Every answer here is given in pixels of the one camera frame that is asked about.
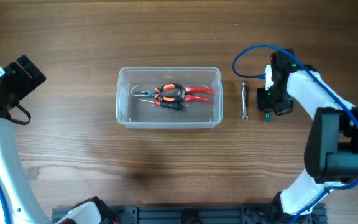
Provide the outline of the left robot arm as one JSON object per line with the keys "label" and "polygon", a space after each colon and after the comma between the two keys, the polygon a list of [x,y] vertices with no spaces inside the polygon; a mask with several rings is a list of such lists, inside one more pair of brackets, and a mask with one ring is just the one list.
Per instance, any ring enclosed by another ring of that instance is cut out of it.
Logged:
{"label": "left robot arm", "polygon": [[17,108],[30,118],[20,102],[45,80],[26,55],[6,67],[0,64],[0,223],[52,222],[33,194],[16,148],[15,126],[30,121],[10,114]]}

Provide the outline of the orange black long-nose pliers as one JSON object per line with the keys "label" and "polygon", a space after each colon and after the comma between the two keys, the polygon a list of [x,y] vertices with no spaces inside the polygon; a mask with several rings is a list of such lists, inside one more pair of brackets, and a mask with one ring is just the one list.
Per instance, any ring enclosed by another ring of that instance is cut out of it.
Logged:
{"label": "orange black long-nose pliers", "polygon": [[161,101],[161,102],[178,103],[177,102],[178,94],[175,96],[167,96],[167,95],[164,95],[163,92],[168,91],[168,90],[180,91],[183,88],[184,87],[180,84],[169,83],[169,84],[165,84],[161,87],[155,88],[154,90],[145,90],[145,91],[135,92],[134,96],[151,97],[151,98],[154,98],[155,100]]}

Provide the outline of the clear plastic container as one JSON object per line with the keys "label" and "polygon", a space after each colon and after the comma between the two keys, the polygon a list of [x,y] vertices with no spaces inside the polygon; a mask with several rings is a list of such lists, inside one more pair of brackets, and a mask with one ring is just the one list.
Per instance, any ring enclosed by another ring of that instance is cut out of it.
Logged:
{"label": "clear plastic container", "polygon": [[116,119],[135,129],[214,128],[223,120],[223,84],[216,67],[124,67]]}

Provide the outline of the red black handled screwdriver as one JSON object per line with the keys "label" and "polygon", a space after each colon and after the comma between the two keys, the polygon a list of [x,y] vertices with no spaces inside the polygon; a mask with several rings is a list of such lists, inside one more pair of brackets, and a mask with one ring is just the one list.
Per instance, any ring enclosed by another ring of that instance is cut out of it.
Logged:
{"label": "red black handled screwdriver", "polygon": [[181,103],[167,103],[167,102],[150,101],[150,100],[143,100],[143,99],[140,99],[140,101],[152,103],[154,105],[161,106],[161,107],[168,108],[168,109],[173,109],[173,110],[182,110],[183,109],[183,105]]}

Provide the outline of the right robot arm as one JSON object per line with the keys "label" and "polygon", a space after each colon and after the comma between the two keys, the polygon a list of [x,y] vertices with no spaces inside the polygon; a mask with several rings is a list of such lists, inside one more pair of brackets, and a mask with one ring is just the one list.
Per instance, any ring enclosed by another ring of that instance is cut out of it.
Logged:
{"label": "right robot arm", "polygon": [[304,152],[305,168],[272,203],[272,222],[294,223],[334,190],[358,184],[358,107],[343,100],[310,65],[300,65],[291,49],[277,50],[257,90],[257,107],[271,115],[293,111],[294,102],[313,120]]}

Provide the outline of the silver combination wrench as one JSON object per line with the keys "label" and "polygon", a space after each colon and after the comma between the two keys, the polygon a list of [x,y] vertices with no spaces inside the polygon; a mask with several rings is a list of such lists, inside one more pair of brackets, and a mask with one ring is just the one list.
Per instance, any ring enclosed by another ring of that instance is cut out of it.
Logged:
{"label": "silver combination wrench", "polygon": [[248,121],[248,113],[247,113],[247,90],[246,90],[246,83],[241,83],[241,91],[242,91],[242,119]]}

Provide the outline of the green handled screwdriver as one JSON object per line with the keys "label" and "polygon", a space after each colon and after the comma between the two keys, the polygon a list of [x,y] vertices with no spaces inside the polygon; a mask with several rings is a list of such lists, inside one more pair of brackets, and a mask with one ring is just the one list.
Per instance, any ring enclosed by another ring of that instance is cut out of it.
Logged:
{"label": "green handled screwdriver", "polygon": [[266,122],[270,122],[270,120],[271,120],[271,114],[270,114],[270,112],[265,112],[265,113],[264,113],[264,120],[265,120]]}

